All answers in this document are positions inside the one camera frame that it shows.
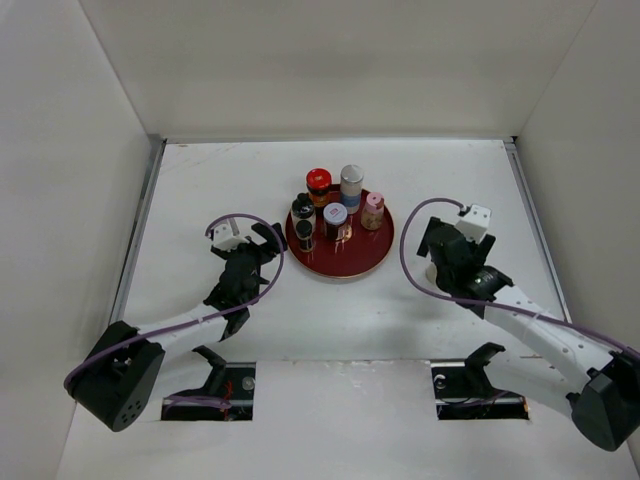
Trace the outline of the small black-lid spice jar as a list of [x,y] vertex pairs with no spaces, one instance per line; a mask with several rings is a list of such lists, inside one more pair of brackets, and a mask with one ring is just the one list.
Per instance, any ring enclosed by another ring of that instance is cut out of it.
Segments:
[[299,249],[302,252],[311,252],[314,249],[313,234],[314,224],[309,220],[299,220],[295,226]]

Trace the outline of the black-cap white powder bottle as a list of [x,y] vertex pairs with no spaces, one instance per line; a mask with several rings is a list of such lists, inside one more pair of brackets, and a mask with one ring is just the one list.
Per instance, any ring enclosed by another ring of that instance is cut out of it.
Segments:
[[291,217],[294,226],[301,220],[307,220],[315,225],[315,206],[307,193],[299,193],[291,205]]

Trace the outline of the pink-lid jar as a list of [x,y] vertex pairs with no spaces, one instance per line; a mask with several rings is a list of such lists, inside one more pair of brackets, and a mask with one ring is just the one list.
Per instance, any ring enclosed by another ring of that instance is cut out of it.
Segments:
[[370,192],[361,213],[361,226],[369,231],[378,230],[385,211],[384,197],[378,192]]

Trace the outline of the white-lid dark sauce jar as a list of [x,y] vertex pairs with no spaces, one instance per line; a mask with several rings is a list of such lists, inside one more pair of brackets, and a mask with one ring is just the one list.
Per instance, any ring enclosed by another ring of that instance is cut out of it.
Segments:
[[348,219],[346,207],[338,202],[327,204],[323,210],[324,234],[329,241],[340,241]]

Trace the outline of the red-lid chili sauce jar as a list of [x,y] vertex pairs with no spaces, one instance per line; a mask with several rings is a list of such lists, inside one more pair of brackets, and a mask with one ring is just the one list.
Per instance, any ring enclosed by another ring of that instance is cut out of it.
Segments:
[[332,185],[331,173],[324,168],[314,168],[306,174],[305,181],[315,210],[322,212],[329,203],[330,187]]

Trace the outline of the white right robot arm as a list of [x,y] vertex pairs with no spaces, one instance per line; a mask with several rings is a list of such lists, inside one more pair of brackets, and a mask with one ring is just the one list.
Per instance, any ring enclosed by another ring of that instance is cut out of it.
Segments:
[[596,332],[550,317],[513,280],[487,265],[485,224],[429,220],[418,255],[429,258],[438,299],[470,310],[543,359],[518,360],[488,342],[465,360],[473,394],[520,393],[567,416],[592,444],[615,451],[639,428],[639,355]]

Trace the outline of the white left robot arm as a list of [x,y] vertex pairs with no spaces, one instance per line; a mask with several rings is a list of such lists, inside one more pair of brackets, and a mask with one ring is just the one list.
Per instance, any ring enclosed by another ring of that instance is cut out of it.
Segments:
[[233,385],[225,378],[227,363],[210,344],[234,336],[250,317],[250,307],[274,287],[262,268],[282,262],[287,241],[278,223],[248,215],[256,243],[240,235],[236,215],[210,224],[205,234],[211,251],[224,262],[216,285],[203,302],[176,317],[149,327],[117,321],[107,327],[85,360],[64,379],[68,395],[113,432],[131,426],[154,395],[162,366],[187,352],[206,362],[190,375],[192,389],[168,394],[166,413],[190,407],[220,412],[233,409]]

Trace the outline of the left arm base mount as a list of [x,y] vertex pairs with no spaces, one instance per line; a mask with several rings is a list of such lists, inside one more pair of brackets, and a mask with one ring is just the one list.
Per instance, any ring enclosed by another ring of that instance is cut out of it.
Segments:
[[201,386],[163,399],[162,421],[251,421],[254,411],[257,365],[229,363],[206,346],[193,349],[203,357],[209,373]]

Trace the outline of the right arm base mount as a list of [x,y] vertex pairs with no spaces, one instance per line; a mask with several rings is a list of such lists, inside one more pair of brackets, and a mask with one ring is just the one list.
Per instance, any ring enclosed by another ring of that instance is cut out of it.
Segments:
[[465,359],[431,363],[436,415],[441,421],[528,420],[526,399],[496,389],[485,368],[505,347],[488,342]]

